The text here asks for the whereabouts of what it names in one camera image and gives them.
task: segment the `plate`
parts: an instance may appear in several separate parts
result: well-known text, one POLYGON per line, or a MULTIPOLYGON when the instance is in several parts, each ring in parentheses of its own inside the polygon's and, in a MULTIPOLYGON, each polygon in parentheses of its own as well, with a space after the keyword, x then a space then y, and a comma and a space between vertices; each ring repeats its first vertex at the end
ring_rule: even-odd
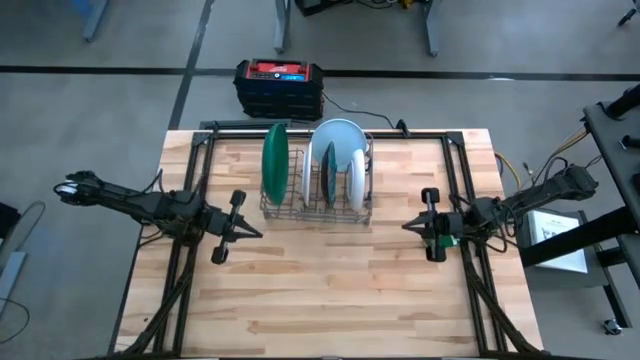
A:
POLYGON ((364 203, 364 153, 358 149, 353 153, 351 164, 347 172, 347 196, 353 211, 360 211, 364 203))
POLYGON ((332 142, 329 143, 329 147, 327 147, 327 151, 322 157, 320 187, 322 188, 324 201, 332 208, 336 202, 336 154, 335 146, 332 142))
POLYGON ((346 171, 351 163, 353 152, 367 150, 367 138, 362 129, 354 122, 346 119, 333 119, 322 123, 311 137, 313 158, 320 164, 322 157, 333 142, 338 171, 346 171))
POLYGON ((289 141, 283 124, 271 127, 262 147, 262 186, 275 205, 281 205, 289 179, 289 141))
POLYGON ((309 187, 311 185, 311 150, 312 143, 304 154, 304 163, 302 165, 302 201, 305 206, 309 206, 309 187))

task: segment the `wheel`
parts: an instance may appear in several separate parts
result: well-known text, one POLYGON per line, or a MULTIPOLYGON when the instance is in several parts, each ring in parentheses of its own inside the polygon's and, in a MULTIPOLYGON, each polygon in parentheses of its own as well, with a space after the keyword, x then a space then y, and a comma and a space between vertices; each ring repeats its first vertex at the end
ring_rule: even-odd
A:
POLYGON ((609 319, 602 323, 604 327, 604 333, 607 335, 620 335, 622 334, 622 328, 618 325, 616 319, 609 319))

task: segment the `red battery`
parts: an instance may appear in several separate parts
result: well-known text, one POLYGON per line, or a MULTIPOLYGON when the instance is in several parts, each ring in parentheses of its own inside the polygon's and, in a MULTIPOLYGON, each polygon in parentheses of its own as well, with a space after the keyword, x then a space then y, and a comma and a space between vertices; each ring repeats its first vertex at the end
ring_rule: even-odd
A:
POLYGON ((314 121, 322 117, 322 69, 289 60, 244 60, 233 84, 251 117, 314 121))

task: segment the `table leg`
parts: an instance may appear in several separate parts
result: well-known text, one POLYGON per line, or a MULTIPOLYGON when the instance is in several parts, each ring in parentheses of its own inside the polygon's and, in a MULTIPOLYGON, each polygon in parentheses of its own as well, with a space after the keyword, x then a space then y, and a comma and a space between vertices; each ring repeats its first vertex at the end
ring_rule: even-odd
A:
POLYGON ((633 215, 623 206, 573 230, 520 250, 522 266, 540 264, 620 234, 633 233, 636 229, 633 215))
MULTIPOLYGON (((594 247, 598 255, 608 253, 606 250, 602 250, 602 247, 600 246, 600 244, 596 244, 594 247)), ((613 282, 613 278, 611 277, 611 273, 609 272, 609 269, 607 269, 607 267, 608 266, 603 265, 602 270, 604 271, 604 276, 607 278, 607 285, 603 286, 602 288, 604 289, 604 293, 607 296, 607 300, 609 301, 609 306, 611 306, 611 310, 613 311, 613 316, 615 317, 618 325, 621 328, 630 328, 631 320, 629 319, 629 315, 627 315, 627 310, 625 309, 624 304, 622 303, 622 297, 620 296, 620 293, 618 292, 618 288, 616 288, 616 285, 613 282)))
POLYGON ((84 29, 82 29, 82 37, 88 42, 93 41, 95 38, 98 26, 100 26, 100 21, 102 20, 108 4, 109 0, 95 0, 91 7, 89 18, 84 25, 84 29))
POLYGON ((427 0, 422 4, 425 31, 427 34, 427 51, 432 57, 438 56, 438 51, 440 51, 438 46, 438 12, 440 11, 441 5, 442 0, 427 0))
POLYGON ((273 48, 278 54, 286 50, 286 42, 289 33, 289 20, 291 18, 291 0, 276 1, 276 29, 273 40, 273 48))

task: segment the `yellow cable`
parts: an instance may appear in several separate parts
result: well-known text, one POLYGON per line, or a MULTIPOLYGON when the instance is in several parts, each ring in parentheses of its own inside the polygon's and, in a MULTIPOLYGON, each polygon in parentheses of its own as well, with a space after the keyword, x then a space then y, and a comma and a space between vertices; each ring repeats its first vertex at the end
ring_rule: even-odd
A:
POLYGON ((586 130, 576 134, 574 137, 572 137, 571 139, 567 140, 567 142, 565 142, 564 144, 560 145, 558 147, 558 149, 556 149, 556 151, 553 153, 552 156, 559 155, 561 152, 567 150, 568 148, 570 148, 571 146, 575 145, 579 141, 582 141, 582 139, 584 139, 585 137, 587 137, 587 131, 586 130))
POLYGON ((513 177, 516 179, 516 187, 518 188, 517 190, 520 190, 520 187, 522 186, 522 183, 520 182, 520 176, 516 172, 515 168, 511 165, 509 160, 507 160, 504 156, 502 156, 502 154, 497 153, 497 152, 495 154, 496 154, 497 157, 500 158, 500 160, 502 160, 502 162, 505 165, 507 165, 507 168, 509 168, 509 171, 511 171, 511 174, 513 174, 513 177))

